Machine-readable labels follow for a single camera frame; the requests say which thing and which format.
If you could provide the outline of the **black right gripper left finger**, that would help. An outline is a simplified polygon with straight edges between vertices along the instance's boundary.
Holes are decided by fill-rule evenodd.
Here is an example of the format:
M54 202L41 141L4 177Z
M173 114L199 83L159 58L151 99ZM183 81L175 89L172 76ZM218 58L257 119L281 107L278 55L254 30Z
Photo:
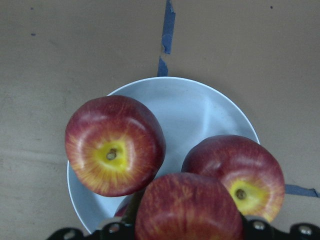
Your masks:
M134 240L138 208L145 191L140 190L127 198L120 209L121 216L104 220L91 234L84 235L77 228L65 227L52 233L49 240Z

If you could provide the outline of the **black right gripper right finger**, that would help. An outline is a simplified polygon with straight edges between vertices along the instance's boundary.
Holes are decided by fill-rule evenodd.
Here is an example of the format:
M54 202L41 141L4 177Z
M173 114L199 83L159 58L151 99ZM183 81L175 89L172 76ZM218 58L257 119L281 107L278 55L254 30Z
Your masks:
M289 232L273 227L264 218L241 214L245 240L319 240L320 227L311 223L295 223Z

